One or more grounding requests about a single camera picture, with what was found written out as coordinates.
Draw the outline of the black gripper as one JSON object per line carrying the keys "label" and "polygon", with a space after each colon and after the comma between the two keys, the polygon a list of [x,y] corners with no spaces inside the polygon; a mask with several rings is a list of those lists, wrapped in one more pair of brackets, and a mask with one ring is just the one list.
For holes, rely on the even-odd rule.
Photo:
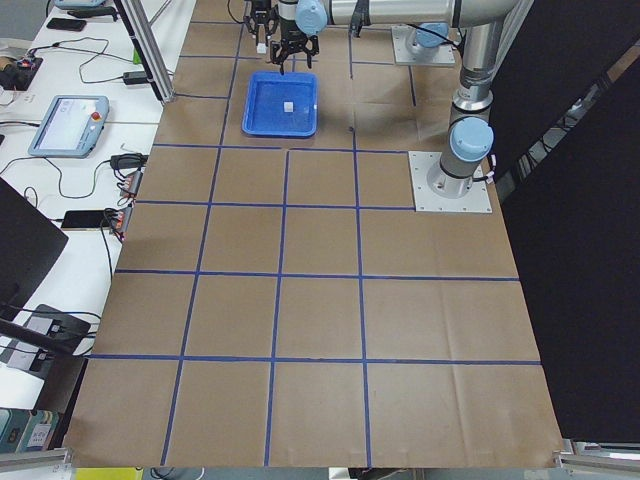
{"label": "black gripper", "polygon": [[285,74],[285,62],[290,55],[303,53],[306,65],[312,68],[312,59],[319,54],[319,40],[316,35],[303,33],[294,20],[279,20],[280,39],[270,45],[270,61],[279,67],[279,73]]}
{"label": "black gripper", "polygon": [[272,35],[278,27],[277,8],[272,5],[271,0],[249,0],[249,14],[243,17],[244,25],[251,34],[254,44],[258,45],[258,32],[264,29],[264,43],[268,46]]}

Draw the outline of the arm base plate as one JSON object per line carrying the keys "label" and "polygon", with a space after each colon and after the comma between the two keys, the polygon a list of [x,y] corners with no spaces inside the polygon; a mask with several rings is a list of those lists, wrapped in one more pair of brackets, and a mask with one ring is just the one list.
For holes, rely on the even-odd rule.
{"label": "arm base plate", "polygon": [[407,25],[391,27],[394,62],[404,66],[453,67],[456,63],[451,45],[426,47],[419,41],[422,30]]}
{"label": "arm base plate", "polygon": [[482,173],[481,167],[477,166],[473,176],[457,179],[441,169],[440,157],[440,152],[408,152],[415,211],[490,214],[493,209],[486,182],[474,182],[473,177]]}

